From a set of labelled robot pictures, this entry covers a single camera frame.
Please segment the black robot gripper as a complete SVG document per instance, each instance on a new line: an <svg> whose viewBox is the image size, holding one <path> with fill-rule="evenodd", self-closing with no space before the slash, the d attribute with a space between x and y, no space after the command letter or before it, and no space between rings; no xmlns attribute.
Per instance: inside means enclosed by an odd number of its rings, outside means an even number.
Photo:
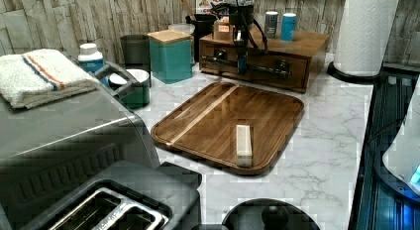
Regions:
<svg viewBox="0 0 420 230"><path fill-rule="evenodd" d="M245 45L255 41L251 35L254 23L254 0L233 0L228 3L229 23L233 27L233 40ZM247 72L247 49L237 46L238 74Z"/></svg>

